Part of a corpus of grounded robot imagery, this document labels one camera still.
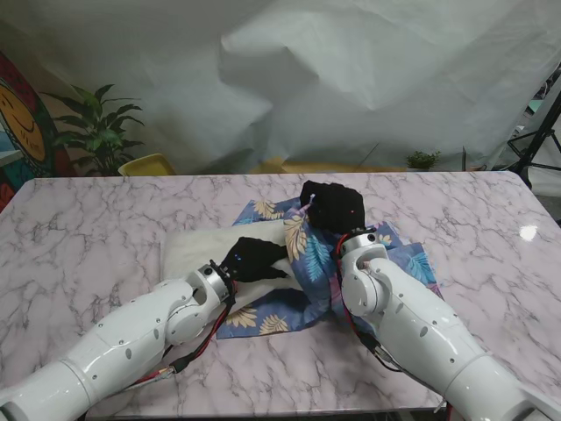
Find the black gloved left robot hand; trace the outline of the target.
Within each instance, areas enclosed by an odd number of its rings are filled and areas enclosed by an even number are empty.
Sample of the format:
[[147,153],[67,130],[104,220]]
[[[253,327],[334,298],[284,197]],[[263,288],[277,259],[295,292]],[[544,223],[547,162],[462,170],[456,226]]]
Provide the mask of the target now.
[[288,257],[286,247],[271,241],[240,237],[219,267],[236,282],[258,282],[287,278],[283,270],[273,264]]

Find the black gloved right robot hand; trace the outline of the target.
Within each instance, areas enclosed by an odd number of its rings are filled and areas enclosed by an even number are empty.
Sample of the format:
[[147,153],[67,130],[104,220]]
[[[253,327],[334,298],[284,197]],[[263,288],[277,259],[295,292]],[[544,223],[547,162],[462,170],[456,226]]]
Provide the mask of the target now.
[[338,183],[306,181],[300,194],[301,206],[308,205],[314,228],[346,234],[366,228],[364,199],[357,190]]

